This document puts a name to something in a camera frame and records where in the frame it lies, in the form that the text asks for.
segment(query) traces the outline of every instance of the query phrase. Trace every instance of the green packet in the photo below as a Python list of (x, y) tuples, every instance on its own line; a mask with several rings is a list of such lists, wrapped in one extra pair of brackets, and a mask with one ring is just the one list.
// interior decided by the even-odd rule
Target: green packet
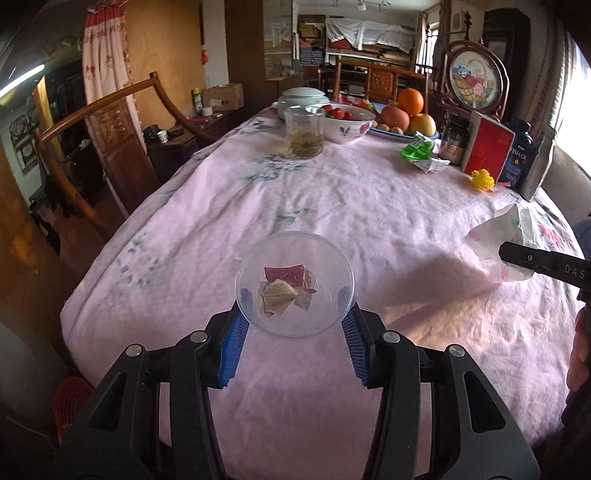
[(413, 141), (404, 147), (400, 154), (408, 160), (428, 160), (431, 158), (434, 148), (435, 142), (433, 140), (416, 132)]

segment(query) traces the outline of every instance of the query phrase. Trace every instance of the spray can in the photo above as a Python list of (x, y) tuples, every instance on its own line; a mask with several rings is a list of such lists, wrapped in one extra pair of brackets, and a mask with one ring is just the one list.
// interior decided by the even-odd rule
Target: spray can
[(533, 160), (529, 164), (529, 169), (522, 177), (518, 190), (520, 195), (528, 202), (535, 198), (535, 194), (538, 193), (538, 189), (550, 169), (554, 153), (554, 137), (556, 137), (556, 130), (546, 125), (534, 148)]
[(201, 88), (194, 88), (191, 90), (191, 97), (193, 97), (193, 105), (195, 107), (195, 113), (200, 114), (203, 109), (203, 99), (201, 96)]

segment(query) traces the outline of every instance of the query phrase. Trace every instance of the person's hand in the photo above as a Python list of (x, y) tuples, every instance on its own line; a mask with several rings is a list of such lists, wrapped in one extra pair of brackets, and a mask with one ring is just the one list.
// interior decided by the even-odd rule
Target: person's hand
[(566, 384), (569, 389), (576, 392), (589, 379), (589, 339), (585, 335), (585, 310), (577, 315), (577, 323), (574, 328), (573, 351), (570, 354), (569, 372), (566, 375)]

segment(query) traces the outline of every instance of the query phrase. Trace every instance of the window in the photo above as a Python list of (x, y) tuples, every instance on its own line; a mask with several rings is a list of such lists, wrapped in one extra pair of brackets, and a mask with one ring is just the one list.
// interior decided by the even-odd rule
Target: window
[(419, 54), (419, 62), (417, 63), (416, 72), (425, 75), (425, 73), (433, 72), (433, 53), (435, 52), (435, 42), (439, 34), (439, 23), (431, 24), (427, 27), (427, 35), (425, 42), (421, 45), (421, 52)]
[(556, 145), (564, 150), (579, 166), (591, 175), (591, 157), (586, 138), (589, 122), (585, 112), (591, 111), (591, 69), (583, 54), (576, 47), (572, 77), (564, 88), (560, 107), (562, 122), (558, 126)]

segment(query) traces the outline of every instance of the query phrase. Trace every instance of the picture frame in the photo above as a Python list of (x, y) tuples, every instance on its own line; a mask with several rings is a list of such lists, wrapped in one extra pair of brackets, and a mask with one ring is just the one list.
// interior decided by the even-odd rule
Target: picture frame
[(37, 109), (35, 106), (31, 107), (27, 112), (27, 120), (29, 124), (29, 131), (33, 132), (39, 126), (39, 117), (37, 116)]
[(23, 175), (29, 173), (39, 162), (37, 147), (31, 136), (15, 145), (14, 152)]
[(501, 121), (508, 85), (505, 66), (488, 48), (469, 40), (447, 46), (439, 88), (442, 108), (465, 118), (476, 111)]
[(29, 123), (26, 115), (16, 117), (8, 127), (12, 143), (16, 145), (29, 133)]

